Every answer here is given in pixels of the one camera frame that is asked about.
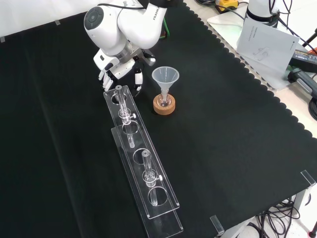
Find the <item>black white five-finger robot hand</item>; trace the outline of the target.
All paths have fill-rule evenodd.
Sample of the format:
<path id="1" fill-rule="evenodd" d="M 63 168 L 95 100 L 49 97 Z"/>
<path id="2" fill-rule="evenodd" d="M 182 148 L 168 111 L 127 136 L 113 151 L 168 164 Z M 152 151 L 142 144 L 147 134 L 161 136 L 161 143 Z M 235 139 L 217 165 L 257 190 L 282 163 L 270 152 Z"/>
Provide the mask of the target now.
<path id="1" fill-rule="evenodd" d="M 110 90 L 118 80 L 133 69 L 139 60 L 143 60 L 149 66 L 156 62 L 155 56 L 149 50 L 139 48 L 123 50 L 116 56 L 107 56 L 102 50 L 99 50 L 94 56 L 94 62 L 100 70 L 99 81 L 104 91 Z"/>

